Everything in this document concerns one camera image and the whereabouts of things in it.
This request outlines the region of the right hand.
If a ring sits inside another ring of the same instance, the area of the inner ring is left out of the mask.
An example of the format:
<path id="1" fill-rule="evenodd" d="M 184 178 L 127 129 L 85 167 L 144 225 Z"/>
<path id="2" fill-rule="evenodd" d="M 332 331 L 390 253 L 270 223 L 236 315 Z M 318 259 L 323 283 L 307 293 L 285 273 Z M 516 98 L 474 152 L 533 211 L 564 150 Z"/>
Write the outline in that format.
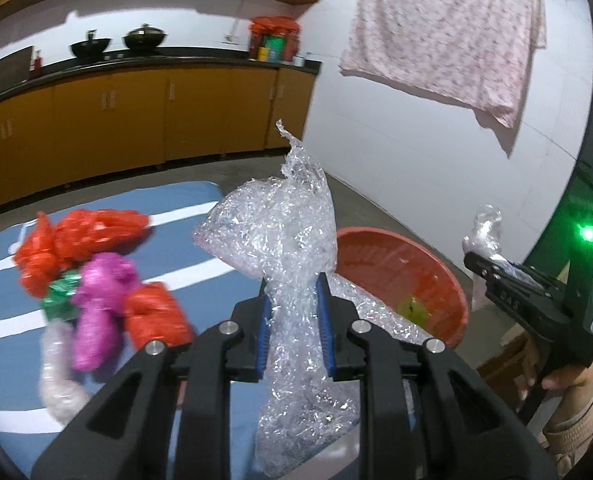
<path id="1" fill-rule="evenodd" d="M 535 386 L 538 361 L 539 352 L 536 344 L 531 337 L 527 337 L 522 363 L 523 373 L 515 380 L 521 401 L 526 400 L 528 393 Z M 541 386 L 545 391 L 563 393 L 555 416 L 567 419 L 577 415 L 593 400 L 593 361 L 589 367 L 566 365 L 559 368 L 545 376 L 541 381 Z"/>

